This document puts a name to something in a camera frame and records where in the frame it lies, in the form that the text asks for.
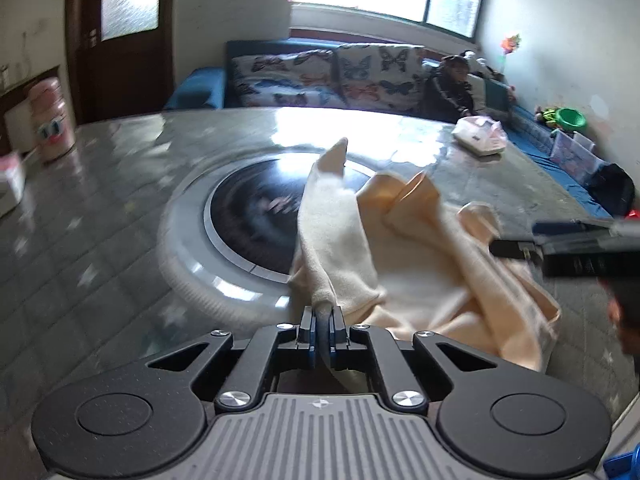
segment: cartoon face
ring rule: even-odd
[[[49,123],[41,124],[38,128],[38,138],[44,140],[48,144],[58,142],[62,137],[64,130],[62,116],[58,116]]]

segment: sofa cushion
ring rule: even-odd
[[[474,114],[487,115],[484,79],[477,75],[469,74],[466,81],[471,85],[471,97],[474,100]]]
[[[424,48],[391,43],[338,47],[340,83],[349,108],[405,112],[422,96]]]
[[[199,68],[175,89],[164,110],[222,108],[225,86],[226,74],[222,68]]]
[[[346,108],[346,104],[332,88],[294,84],[262,86],[258,82],[242,84],[237,88],[243,106],[296,106],[311,108]]]
[[[345,108],[332,81],[331,50],[241,56],[233,59],[233,82],[244,106]]]
[[[331,50],[307,50],[294,54],[263,54],[233,59],[234,79],[259,77],[262,79],[297,78],[316,84],[331,84]]]

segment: black jacket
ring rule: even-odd
[[[425,119],[457,123],[466,111],[474,113],[470,91],[469,83],[457,83],[443,68],[438,67],[424,83],[421,115]]]

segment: plastic bag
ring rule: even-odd
[[[503,152],[507,147],[507,134],[502,124],[490,117],[461,118],[453,129],[453,136],[477,155],[493,155]]]
[[[585,186],[604,161],[593,155],[567,134],[558,132],[551,150],[551,160],[565,170],[578,184]]]
[[[0,216],[20,203],[23,191],[24,170],[20,156],[17,153],[0,156]]]

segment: person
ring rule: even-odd
[[[616,328],[622,352],[628,355],[640,355],[640,328],[625,325],[622,308],[615,298],[607,305],[607,315]]]
[[[457,123],[474,114],[471,85],[466,81],[469,63],[462,56],[446,56],[424,83],[422,116],[425,119]]]

